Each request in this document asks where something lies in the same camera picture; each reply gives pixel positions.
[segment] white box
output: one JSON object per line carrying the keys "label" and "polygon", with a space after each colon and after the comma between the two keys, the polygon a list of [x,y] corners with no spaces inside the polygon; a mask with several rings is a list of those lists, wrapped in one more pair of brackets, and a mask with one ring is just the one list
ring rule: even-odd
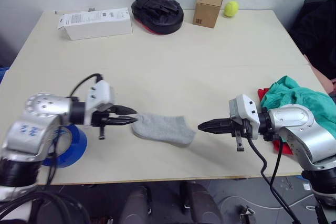
{"label": "white box", "polygon": [[132,33],[127,8],[64,14],[58,29],[65,29],[71,40]]}

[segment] red cloth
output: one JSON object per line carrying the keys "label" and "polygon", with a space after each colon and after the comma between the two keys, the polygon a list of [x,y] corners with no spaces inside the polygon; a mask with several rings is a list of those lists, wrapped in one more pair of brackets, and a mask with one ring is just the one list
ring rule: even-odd
{"label": "red cloth", "polygon": [[[268,92],[269,89],[258,89],[258,96],[259,99],[262,100],[264,95]],[[279,152],[280,149],[280,140],[275,140],[273,141],[273,146],[274,149],[277,150],[277,152]],[[287,143],[284,143],[283,147],[282,147],[282,153],[283,154],[289,154],[289,155],[293,155],[292,150],[290,149],[289,145]]]}

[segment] cardboard box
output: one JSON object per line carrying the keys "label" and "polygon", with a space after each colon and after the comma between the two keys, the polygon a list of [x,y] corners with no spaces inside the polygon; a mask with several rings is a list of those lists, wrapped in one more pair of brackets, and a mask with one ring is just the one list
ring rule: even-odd
{"label": "cardboard box", "polygon": [[197,0],[194,25],[214,28],[223,0]]}
{"label": "cardboard box", "polygon": [[58,29],[65,29],[71,40],[132,33],[127,8],[64,14]]}

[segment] gray sock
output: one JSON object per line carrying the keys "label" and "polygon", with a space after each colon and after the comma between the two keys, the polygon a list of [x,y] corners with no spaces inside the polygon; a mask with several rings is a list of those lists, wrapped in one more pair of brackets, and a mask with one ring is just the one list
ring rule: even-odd
{"label": "gray sock", "polygon": [[196,134],[187,126],[183,116],[139,113],[138,121],[131,125],[138,137],[182,146],[189,145]]}

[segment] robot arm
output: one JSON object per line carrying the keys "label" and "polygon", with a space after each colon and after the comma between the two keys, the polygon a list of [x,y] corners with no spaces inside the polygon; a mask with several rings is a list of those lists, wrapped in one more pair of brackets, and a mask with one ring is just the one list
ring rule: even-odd
{"label": "robot arm", "polygon": [[230,100],[230,118],[202,123],[205,132],[231,133],[237,140],[237,150],[243,151],[242,137],[265,141],[282,137],[303,168],[302,176],[309,180],[318,201],[319,223],[336,221],[336,139],[314,119],[312,112],[298,104],[277,109],[263,108],[257,113],[255,103],[246,95]]}
{"label": "robot arm", "polygon": [[[112,118],[110,113],[122,116]],[[35,189],[39,168],[60,126],[73,123],[100,127],[99,139],[104,139],[106,125],[125,125],[137,120],[127,114],[136,111],[114,105],[113,89],[104,80],[90,88],[86,102],[48,93],[30,97],[2,146],[0,201],[15,199]]]}

